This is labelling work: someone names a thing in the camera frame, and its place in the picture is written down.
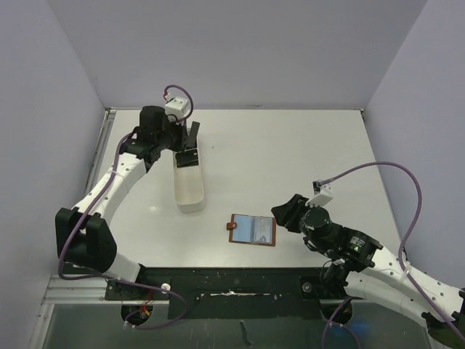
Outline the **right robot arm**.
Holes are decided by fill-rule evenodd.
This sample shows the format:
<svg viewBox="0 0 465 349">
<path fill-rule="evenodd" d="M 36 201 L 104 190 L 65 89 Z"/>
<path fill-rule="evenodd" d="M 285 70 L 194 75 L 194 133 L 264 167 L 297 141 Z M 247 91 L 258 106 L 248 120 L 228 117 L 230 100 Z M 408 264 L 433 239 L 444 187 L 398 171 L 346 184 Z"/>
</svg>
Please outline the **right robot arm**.
<svg viewBox="0 0 465 349">
<path fill-rule="evenodd" d="M 323 207 L 327 203 L 320 194 L 296 194 L 271 209 L 277 225 L 303 234 L 310 251 L 331 261 L 322 277 L 325 292 L 396 311 L 424 327 L 435 341 L 463 348 L 464 291 L 414 268 L 371 236 L 333 222 Z"/>
</svg>

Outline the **silver VIP card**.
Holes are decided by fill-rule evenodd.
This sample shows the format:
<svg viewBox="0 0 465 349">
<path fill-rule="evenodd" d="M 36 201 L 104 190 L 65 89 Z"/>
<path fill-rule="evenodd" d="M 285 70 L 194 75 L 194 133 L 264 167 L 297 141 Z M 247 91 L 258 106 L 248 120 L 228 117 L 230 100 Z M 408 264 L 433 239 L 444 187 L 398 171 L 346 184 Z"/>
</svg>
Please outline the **silver VIP card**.
<svg viewBox="0 0 465 349">
<path fill-rule="evenodd" d="M 270 244 L 273 235 L 272 218 L 256 217 L 254 219 L 254 241 L 257 243 Z"/>
</svg>

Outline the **brown leather card holder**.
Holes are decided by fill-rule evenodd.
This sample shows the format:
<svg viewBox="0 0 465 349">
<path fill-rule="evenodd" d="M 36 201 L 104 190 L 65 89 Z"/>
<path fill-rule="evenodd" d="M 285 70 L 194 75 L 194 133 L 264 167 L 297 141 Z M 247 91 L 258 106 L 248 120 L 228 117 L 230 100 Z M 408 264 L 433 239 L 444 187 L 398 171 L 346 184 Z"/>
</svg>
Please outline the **brown leather card holder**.
<svg viewBox="0 0 465 349">
<path fill-rule="evenodd" d="M 276 221 L 272 218 L 273 235 L 270 244 L 257 243 L 254 241 L 254 219 L 256 217 L 245 214 L 232 214 L 230 221 L 226 224 L 226 230 L 229 232 L 228 241 L 236 244 L 250 244 L 257 246 L 275 246 L 276 244 Z"/>
</svg>

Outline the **black card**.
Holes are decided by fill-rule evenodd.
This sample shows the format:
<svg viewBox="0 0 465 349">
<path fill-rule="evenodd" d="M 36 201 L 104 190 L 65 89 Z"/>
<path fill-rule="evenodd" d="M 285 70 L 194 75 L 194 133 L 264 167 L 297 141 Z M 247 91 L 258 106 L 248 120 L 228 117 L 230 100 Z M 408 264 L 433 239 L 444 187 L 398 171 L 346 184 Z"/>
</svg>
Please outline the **black card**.
<svg viewBox="0 0 465 349">
<path fill-rule="evenodd" d="M 177 168 L 193 167 L 199 165 L 198 149 L 192 148 L 175 153 Z"/>
</svg>

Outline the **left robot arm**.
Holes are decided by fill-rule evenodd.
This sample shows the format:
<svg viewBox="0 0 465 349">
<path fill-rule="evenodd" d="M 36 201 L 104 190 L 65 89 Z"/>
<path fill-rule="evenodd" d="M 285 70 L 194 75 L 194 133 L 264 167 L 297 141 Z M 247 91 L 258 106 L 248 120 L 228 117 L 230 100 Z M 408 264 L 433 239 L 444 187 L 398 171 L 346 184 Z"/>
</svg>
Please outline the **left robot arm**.
<svg viewBox="0 0 465 349">
<path fill-rule="evenodd" d="M 163 151 L 173 153 L 174 197 L 182 213 L 201 211 L 206 204 L 197 134 L 200 124 L 188 122 L 193 103 L 175 97 L 162 107 L 142 108 L 138 125 L 119 141 L 109 170 L 73 208 L 62 208 L 55 216 L 60 278 L 71 280 L 66 263 L 89 270 L 88 277 L 122 282 L 122 290 L 133 299 L 148 288 L 143 266 L 120 252 L 110 222 L 134 185 L 159 160 Z"/>
</svg>

